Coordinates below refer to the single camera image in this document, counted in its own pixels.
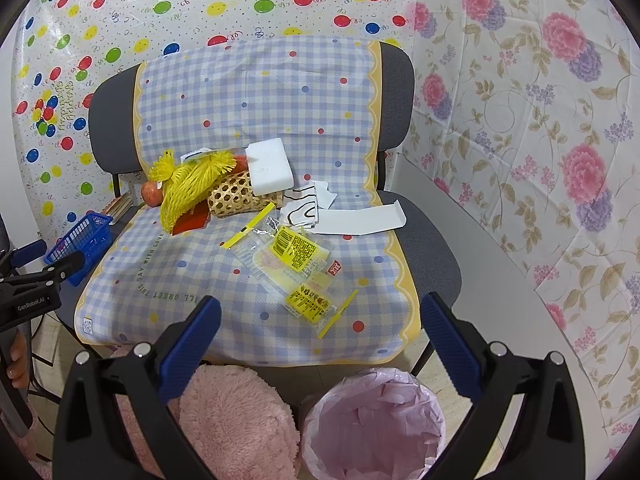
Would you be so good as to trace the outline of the person's left hand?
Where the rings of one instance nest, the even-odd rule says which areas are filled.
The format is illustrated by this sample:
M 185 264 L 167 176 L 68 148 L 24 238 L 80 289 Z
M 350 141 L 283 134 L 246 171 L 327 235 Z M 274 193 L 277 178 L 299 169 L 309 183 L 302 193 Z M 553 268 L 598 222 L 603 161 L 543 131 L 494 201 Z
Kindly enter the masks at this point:
M 25 389 L 29 384 L 27 344 L 24 334 L 18 330 L 10 349 L 11 364 L 6 370 L 6 374 L 12 382 L 12 386 L 17 389 Z

